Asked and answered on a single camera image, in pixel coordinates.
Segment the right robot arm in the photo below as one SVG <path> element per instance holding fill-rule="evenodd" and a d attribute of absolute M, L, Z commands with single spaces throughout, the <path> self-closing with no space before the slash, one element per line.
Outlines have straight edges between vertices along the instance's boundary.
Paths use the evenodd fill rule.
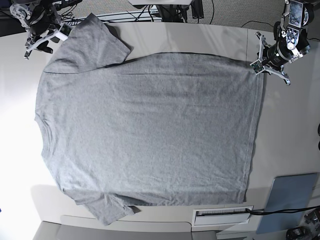
<path fill-rule="evenodd" d="M 48 43 L 61 27 L 55 1 L 14 0 L 9 10 L 27 32 L 24 58 L 28 59 L 33 50 L 52 54 L 53 49 Z"/>

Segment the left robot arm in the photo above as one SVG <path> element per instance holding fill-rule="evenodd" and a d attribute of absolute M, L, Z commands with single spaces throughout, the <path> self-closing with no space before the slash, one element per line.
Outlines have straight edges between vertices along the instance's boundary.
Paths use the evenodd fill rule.
<path fill-rule="evenodd" d="M 256 75 L 276 75 L 290 85 L 290 77 L 285 73 L 285 64 L 293 63 L 310 52 L 308 25 L 315 18 L 315 11 L 320 9 L 318 0 L 286 0 L 281 20 L 273 26 L 275 44 L 270 45 L 260 32 L 257 60 L 250 66 Z"/>

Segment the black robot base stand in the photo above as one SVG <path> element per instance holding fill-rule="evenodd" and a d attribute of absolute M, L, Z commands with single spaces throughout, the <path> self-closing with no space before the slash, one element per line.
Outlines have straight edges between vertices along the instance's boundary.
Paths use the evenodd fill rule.
<path fill-rule="evenodd" d="M 159 18 L 165 23 L 187 23 L 188 22 L 188 10 L 189 5 L 155 5 L 156 12 L 151 13 L 151 9 L 148 9 L 151 21 L 155 18 Z"/>

